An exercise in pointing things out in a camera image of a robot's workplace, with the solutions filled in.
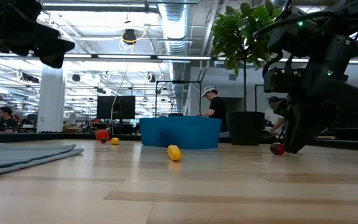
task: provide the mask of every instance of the red toy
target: red toy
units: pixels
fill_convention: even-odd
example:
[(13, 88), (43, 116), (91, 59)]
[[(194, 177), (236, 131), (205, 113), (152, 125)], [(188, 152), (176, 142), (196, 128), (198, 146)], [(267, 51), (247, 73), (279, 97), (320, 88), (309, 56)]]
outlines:
[(278, 156), (284, 154), (284, 145), (281, 143), (273, 143), (270, 145), (270, 151)]
[(108, 133), (105, 129), (100, 130), (100, 131), (98, 131), (98, 132), (96, 133), (96, 139), (97, 139), (97, 140), (101, 141), (101, 140), (104, 139), (104, 138), (105, 138), (107, 141), (110, 140), (110, 135), (109, 135), (109, 133)]

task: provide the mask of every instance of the white cap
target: white cap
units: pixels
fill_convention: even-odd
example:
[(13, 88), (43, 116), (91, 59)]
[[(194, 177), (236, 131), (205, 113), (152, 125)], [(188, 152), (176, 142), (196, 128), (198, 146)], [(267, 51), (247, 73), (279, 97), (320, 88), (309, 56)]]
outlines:
[(204, 97), (207, 92), (212, 91), (212, 90), (216, 90), (216, 87), (215, 86), (207, 86), (207, 87), (205, 87), (204, 92), (201, 95), (201, 97)]

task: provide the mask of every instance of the blue bin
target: blue bin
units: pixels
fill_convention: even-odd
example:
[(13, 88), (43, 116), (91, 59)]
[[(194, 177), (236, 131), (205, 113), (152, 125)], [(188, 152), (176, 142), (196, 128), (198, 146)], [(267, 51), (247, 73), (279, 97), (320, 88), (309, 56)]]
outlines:
[(221, 120), (196, 116), (141, 118), (140, 132), (145, 146), (180, 149), (211, 149), (219, 144)]

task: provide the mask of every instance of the yellow toy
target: yellow toy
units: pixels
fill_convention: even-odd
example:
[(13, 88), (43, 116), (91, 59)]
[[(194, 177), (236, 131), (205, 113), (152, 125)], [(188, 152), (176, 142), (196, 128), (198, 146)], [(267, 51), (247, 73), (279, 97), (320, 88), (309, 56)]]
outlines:
[(118, 145), (119, 144), (119, 139), (118, 138), (112, 138), (111, 139), (111, 144)]
[(168, 146), (168, 156), (173, 161), (179, 161), (181, 159), (181, 153), (178, 146)]

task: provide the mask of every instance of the black planter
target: black planter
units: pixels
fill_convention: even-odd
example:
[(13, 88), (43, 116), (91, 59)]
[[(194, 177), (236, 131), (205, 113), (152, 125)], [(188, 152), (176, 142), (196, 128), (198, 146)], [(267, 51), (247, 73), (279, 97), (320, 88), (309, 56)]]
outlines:
[(260, 130), (265, 119), (264, 113), (241, 111), (230, 112), (226, 116), (233, 145), (259, 145)]

